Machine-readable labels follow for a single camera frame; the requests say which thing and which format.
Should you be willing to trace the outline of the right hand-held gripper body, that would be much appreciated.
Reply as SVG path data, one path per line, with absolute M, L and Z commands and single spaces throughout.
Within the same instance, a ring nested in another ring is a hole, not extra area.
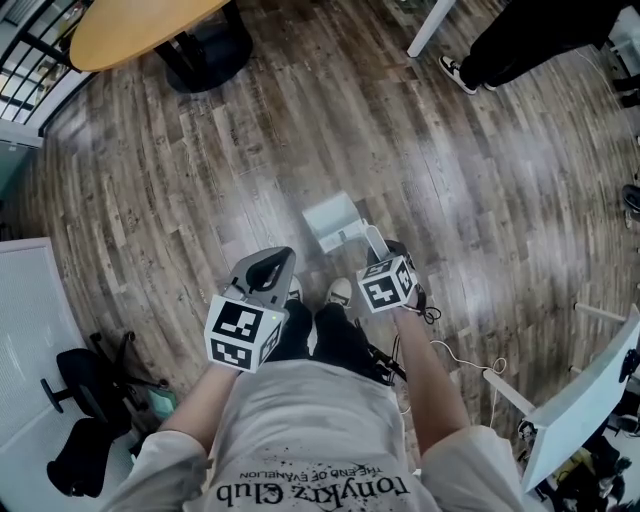
M 416 275 L 403 255 L 358 271 L 356 280 L 372 313 L 407 305 L 417 285 Z

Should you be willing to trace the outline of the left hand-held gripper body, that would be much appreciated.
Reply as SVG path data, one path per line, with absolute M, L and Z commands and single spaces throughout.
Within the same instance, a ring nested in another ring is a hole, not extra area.
M 214 295 L 204 330 L 207 357 L 241 372 L 256 373 L 280 341 L 289 313 L 288 290 L 248 294 L 227 287 Z

